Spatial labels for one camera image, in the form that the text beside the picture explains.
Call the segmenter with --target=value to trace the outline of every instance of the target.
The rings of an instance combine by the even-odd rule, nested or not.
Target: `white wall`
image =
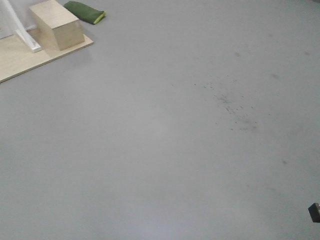
[[[9,0],[15,12],[20,18],[25,28],[30,28],[35,24],[31,17],[29,7],[43,2],[43,0]]]

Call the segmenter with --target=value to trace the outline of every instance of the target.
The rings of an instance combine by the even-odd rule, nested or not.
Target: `wooden cube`
[[[62,51],[85,41],[80,20],[55,0],[30,7],[38,29],[54,48]]]

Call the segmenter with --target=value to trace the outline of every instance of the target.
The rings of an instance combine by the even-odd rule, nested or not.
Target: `stain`
[[[219,100],[221,100],[223,104],[230,104],[230,103],[232,103],[231,101],[228,100],[227,96],[225,96],[225,95],[222,95],[222,96],[219,98]]]
[[[277,74],[272,73],[271,77],[273,77],[274,79],[279,79],[279,76]]]

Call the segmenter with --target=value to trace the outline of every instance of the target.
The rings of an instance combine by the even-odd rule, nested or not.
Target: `white post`
[[[8,0],[0,0],[0,9],[2,9],[2,12],[6,17],[6,22],[11,30],[16,33],[34,53],[39,52],[41,46],[25,30],[10,2]]]

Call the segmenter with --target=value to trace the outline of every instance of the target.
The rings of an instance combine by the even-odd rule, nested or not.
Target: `gray floor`
[[[0,239],[319,239],[320,3],[83,2],[93,46],[0,84]]]

